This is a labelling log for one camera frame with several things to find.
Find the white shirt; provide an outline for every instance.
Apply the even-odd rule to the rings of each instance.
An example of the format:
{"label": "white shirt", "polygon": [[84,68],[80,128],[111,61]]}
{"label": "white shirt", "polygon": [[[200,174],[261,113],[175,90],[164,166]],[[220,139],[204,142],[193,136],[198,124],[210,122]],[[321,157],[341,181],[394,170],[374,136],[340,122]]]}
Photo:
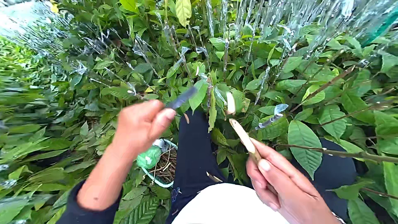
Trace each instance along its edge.
{"label": "white shirt", "polygon": [[256,192],[241,185],[216,184],[203,189],[172,224],[288,224],[279,212],[263,204]]}

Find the black sleeve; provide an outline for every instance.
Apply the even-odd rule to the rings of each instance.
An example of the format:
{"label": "black sleeve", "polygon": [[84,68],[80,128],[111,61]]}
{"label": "black sleeve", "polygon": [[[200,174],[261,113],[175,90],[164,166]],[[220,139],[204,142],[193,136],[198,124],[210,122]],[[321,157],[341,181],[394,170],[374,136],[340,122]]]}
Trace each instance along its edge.
{"label": "black sleeve", "polygon": [[81,181],[70,191],[68,202],[66,204],[66,210],[62,214],[61,218],[57,221],[57,224],[112,224],[115,218],[115,213],[119,208],[119,202],[122,197],[120,192],[119,197],[113,205],[103,211],[92,211],[86,208],[82,208],[77,203],[77,193],[84,184]]}

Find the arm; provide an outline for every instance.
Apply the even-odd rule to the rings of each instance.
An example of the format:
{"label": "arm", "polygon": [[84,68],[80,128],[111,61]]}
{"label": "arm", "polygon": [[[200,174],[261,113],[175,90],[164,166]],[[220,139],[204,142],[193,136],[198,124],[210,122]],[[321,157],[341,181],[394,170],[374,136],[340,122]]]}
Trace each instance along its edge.
{"label": "arm", "polygon": [[146,151],[170,125],[176,112],[152,100],[123,109],[112,143],[84,184],[77,185],[58,224],[112,223],[121,189],[139,153]]}

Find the fingernail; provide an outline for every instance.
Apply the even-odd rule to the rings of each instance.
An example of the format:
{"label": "fingernail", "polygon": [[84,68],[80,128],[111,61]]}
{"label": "fingernail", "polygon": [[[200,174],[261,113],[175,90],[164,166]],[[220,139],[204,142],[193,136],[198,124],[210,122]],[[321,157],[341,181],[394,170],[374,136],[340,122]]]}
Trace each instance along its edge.
{"label": "fingernail", "polygon": [[174,116],[176,115],[176,111],[171,109],[171,108],[167,108],[166,111],[164,112],[165,116],[169,119],[172,120],[174,119]]}
{"label": "fingernail", "polygon": [[261,183],[259,181],[254,181],[255,185],[257,185],[257,187],[259,188],[263,188],[263,185],[261,185]]}
{"label": "fingernail", "polygon": [[269,162],[265,159],[260,160],[260,162],[258,162],[258,166],[264,171],[269,171],[271,169]]}
{"label": "fingernail", "polygon": [[273,203],[270,203],[270,204],[269,204],[269,207],[270,207],[272,210],[274,210],[275,212],[278,210],[278,207],[277,207],[275,204],[273,204]]}

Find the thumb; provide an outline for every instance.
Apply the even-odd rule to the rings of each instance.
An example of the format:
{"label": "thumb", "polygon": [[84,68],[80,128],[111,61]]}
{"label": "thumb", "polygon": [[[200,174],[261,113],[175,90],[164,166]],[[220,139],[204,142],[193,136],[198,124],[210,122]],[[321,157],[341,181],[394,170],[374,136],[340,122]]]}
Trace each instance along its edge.
{"label": "thumb", "polygon": [[161,110],[153,119],[149,137],[151,139],[158,138],[170,126],[175,115],[176,111],[171,108]]}

